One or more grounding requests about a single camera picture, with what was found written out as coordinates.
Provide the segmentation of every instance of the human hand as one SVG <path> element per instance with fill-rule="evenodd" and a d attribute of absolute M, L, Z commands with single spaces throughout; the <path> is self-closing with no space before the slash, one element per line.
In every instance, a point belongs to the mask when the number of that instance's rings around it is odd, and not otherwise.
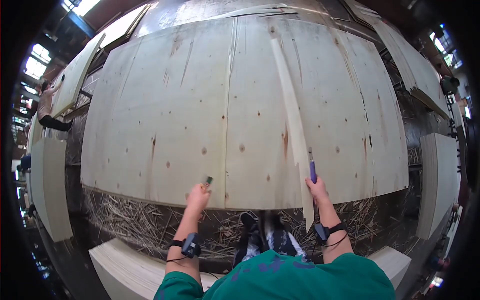
<path fill-rule="evenodd" d="M 211 191 L 207 191 L 201 184 L 195 184 L 187 197 L 187 209 L 195 213 L 201 213 L 208 204 Z"/>
<path fill-rule="evenodd" d="M 325 182 L 318 177 L 317 175 L 317 183 L 313 183 L 313 181 L 310 178 L 305 178 L 305 183 L 307 183 L 307 186 L 310 188 L 310 192 L 312 193 L 312 196 L 317 203 L 324 201 L 324 200 L 330 200 L 328 198 L 328 192 L 325 187 Z"/>

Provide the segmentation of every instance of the jeans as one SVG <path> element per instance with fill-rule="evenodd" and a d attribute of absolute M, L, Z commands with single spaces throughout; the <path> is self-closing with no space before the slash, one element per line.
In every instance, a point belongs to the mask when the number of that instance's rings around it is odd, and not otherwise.
<path fill-rule="evenodd" d="M 42 119 L 38 120 L 38 123 L 43 127 L 52 128 L 60 131 L 68 131 L 70 125 L 68 123 L 63 123 L 59 120 L 52 118 L 51 116 L 44 116 Z"/>

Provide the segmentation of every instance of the person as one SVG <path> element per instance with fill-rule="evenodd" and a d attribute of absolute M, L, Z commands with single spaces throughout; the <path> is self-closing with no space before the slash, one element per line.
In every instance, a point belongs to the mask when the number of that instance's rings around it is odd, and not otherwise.
<path fill-rule="evenodd" d="M 53 94 L 58 91 L 65 79 L 65 75 L 61 77 L 60 84 L 56 87 L 50 87 L 48 81 L 44 81 L 40 93 L 40 100 L 38 101 L 38 122 L 40 125 L 52 128 L 60 131 L 68 131 L 72 126 L 72 121 L 69 123 L 63 123 L 62 121 L 52 118 L 52 97 Z"/>
<path fill-rule="evenodd" d="M 30 154 L 24 155 L 20 158 L 20 164 L 17 165 L 17 171 L 25 173 L 30 173 L 30 166 L 32 164 L 32 157 Z"/>
<path fill-rule="evenodd" d="M 455 95 L 458 91 L 458 87 L 460 86 L 460 81 L 453 76 L 444 76 L 440 83 L 445 96 Z"/>
<path fill-rule="evenodd" d="M 332 228 L 338 225 L 340 219 L 323 181 L 320 178 L 315 184 L 308 178 L 305 181 L 318 206 L 323 226 Z M 174 240 L 183 240 L 192 232 L 198 233 L 198 219 L 209 197 L 210 193 L 201 184 L 193 187 Z M 252 247 L 255 244 L 253 236 L 249 237 L 250 248 L 255 248 Z M 269 249 L 262 253 L 255 249 L 250 255 L 244 255 L 245 251 L 238 249 L 232 271 L 205 292 L 198 257 L 188 258 L 181 254 L 180 247 L 170 247 L 165 277 L 154 299 L 395 299 L 395 290 L 388 277 L 376 263 L 353 253 L 345 230 L 332 233 L 327 246 L 322 245 L 324 264 L 306 262 L 303 253 L 296 250 L 291 255 L 276 252 L 275 243 L 296 243 L 290 235 L 290 242 L 277 240 L 272 244 L 268 234 L 266 236 Z"/>

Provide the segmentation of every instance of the shoe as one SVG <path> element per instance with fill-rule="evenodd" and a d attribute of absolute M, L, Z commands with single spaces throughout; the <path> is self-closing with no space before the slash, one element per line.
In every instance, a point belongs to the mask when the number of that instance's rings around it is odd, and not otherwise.
<path fill-rule="evenodd" d="M 248 231 L 252 230 L 252 228 L 257 224 L 257 220 L 255 220 L 255 218 L 248 212 L 241 213 L 240 220 Z"/>

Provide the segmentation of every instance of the purple knife handle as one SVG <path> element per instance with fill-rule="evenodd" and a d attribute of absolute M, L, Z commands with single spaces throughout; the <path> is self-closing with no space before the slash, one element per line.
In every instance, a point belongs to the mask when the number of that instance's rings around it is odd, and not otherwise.
<path fill-rule="evenodd" d="M 313 183 L 317 183 L 317 173 L 315 172 L 315 162 L 310 162 L 310 179 Z"/>

